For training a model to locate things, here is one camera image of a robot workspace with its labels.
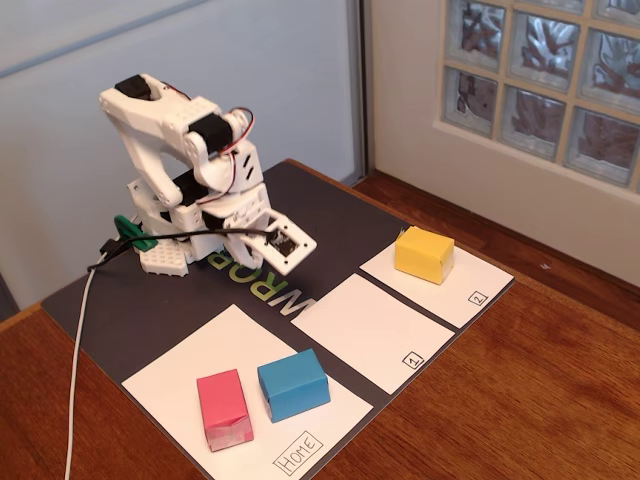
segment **yellow box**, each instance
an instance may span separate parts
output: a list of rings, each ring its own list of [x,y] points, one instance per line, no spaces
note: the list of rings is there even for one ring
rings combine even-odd
[[[396,240],[396,270],[440,285],[453,268],[453,238],[410,227]]]

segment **glass block window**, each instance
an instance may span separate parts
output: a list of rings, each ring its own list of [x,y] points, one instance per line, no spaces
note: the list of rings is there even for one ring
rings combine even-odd
[[[449,2],[447,55],[491,70],[500,63],[504,8],[479,2]]]
[[[565,162],[575,170],[626,186],[639,140],[640,126],[579,108]]]
[[[565,104],[507,86],[501,140],[547,160],[556,156]]]
[[[525,3],[535,3],[544,5],[565,12],[582,13],[584,9],[584,0],[521,0]]]
[[[596,0],[596,16],[640,26],[640,0]]]
[[[442,120],[640,194],[640,0],[447,0]]]
[[[490,136],[498,83],[453,68],[447,68],[445,76],[444,120]]]
[[[585,55],[581,94],[640,113],[640,40],[592,30]]]
[[[517,13],[511,41],[510,75],[566,91],[580,27]]]

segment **white cable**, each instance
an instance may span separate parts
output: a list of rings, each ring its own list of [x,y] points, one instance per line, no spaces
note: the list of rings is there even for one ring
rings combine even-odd
[[[135,223],[138,216],[135,215],[131,218],[130,222]],[[98,259],[96,263],[100,263],[107,256],[106,252]],[[73,456],[73,408],[76,401],[76,376],[78,373],[78,356],[80,355],[80,337],[82,336],[82,326],[84,325],[84,312],[87,309],[87,298],[89,297],[89,287],[93,281],[93,276],[96,273],[96,269],[92,269],[89,272],[89,278],[87,278],[87,284],[84,286],[84,293],[82,295],[82,304],[80,305],[80,318],[78,319],[78,330],[76,331],[76,343],[73,348],[73,360],[71,363],[71,386],[69,387],[69,437],[67,439],[67,466],[64,470],[64,480],[71,478],[71,457]]]

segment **white paper square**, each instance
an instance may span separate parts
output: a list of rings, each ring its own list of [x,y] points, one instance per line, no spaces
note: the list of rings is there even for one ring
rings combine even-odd
[[[256,369],[294,353],[232,305],[125,380],[123,386],[216,480],[298,479],[371,410],[371,405],[329,378],[331,402],[271,423]],[[196,379],[232,369],[240,375],[255,439],[212,453],[204,434]],[[307,445],[314,444],[313,456],[289,475],[273,462],[296,439],[307,438],[305,432],[313,438],[307,439]]]
[[[396,270],[395,248],[395,244],[389,245],[360,268],[458,328],[472,320],[513,279],[498,267],[455,247],[453,270],[442,285],[436,285]]]
[[[356,274],[293,324],[389,394],[453,336]]]

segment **white robotic arm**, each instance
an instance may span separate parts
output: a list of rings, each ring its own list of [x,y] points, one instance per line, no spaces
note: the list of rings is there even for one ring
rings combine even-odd
[[[141,253],[146,271],[184,275],[188,263],[226,248],[242,265],[259,268],[266,258],[286,274],[315,249],[313,239],[270,207],[256,148],[246,139],[253,125],[253,115],[251,120],[245,115],[248,110],[222,114],[215,103],[190,99],[146,74],[106,90],[100,104],[142,177],[129,184],[129,190],[147,233],[176,234],[212,226],[279,232],[272,242],[243,234],[161,240],[162,248],[173,252],[172,259],[183,255],[184,262],[162,265],[157,255]],[[174,182],[167,175],[163,151],[192,168],[186,177],[191,182],[182,179],[178,185],[180,179]]]

